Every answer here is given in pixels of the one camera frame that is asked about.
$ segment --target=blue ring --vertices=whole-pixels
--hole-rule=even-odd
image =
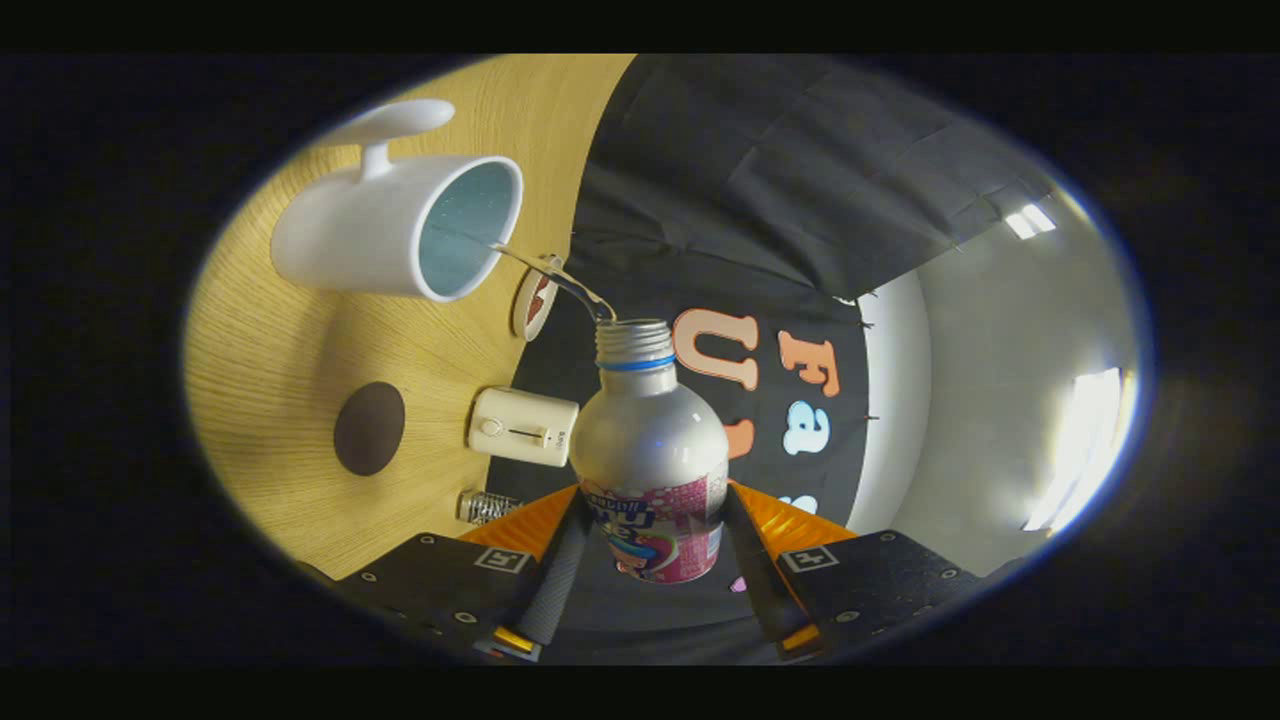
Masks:
[[[602,370],[612,370],[614,373],[626,373],[630,370],[650,370],[653,368],[662,368],[663,365],[671,365],[676,361],[675,355],[668,355],[666,357],[659,357],[657,360],[644,360],[641,363],[596,363],[595,365]]]

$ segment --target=mug handle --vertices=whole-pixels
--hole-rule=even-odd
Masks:
[[[347,124],[321,136],[316,143],[361,145],[360,181],[369,181],[392,168],[387,143],[397,137],[433,131],[453,119],[448,100],[406,100],[374,108]]]

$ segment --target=orange letter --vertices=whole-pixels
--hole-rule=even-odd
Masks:
[[[735,318],[713,310],[694,307],[685,310],[676,318],[672,325],[672,340],[676,346],[676,357],[680,364],[695,373],[737,380],[746,389],[755,389],[760,382],[760,368],[755,360],[748,357],[741,363],[730,363],[719,357],[709,357],[698,351],[694,346],[698,336],[709,333],[727,337],[742,343],[748,350],[755,350],[760,340],[760,329],[755,324],[755,318]]]
[[[829,340],[822,345],[814,345],[791,337],[787,331],[780,331],[778,355],[782,357],[782,366],[787,370],[794,370],[797,363],[804,365],[804,369],[800,370],[800,379],[806,383],[822,384],[822,393],[827,397],[840,395],[840,378],[836,375],[836,348]]]
[[[724,425],[724,434],[728,436],[728,459],[741,457],[755,445],[755,423],[739,420],[737,424]]]

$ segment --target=black border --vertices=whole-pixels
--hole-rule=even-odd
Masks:
[[[19,666],[445,659],[317,592],[195,451],[178,382],[191,282],[227,219],[329,123],[470,56],[12,56]],[[1263,55],[861,58],[987,118],[1126,242],[1158,387],[1089,523],[879,664],[1280,660],[1268,337],[1276,63]],[[8,283],[4,286],[9,292]]]

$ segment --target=bottle neck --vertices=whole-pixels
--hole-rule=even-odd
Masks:
[[[676,389],[675,345],[664,320],[598,323],[595,364],[608,393],[644,396]]]
[[[648,396],[676,389],[675,363],[652,370],[600,370],[600,387],[611,395]]]

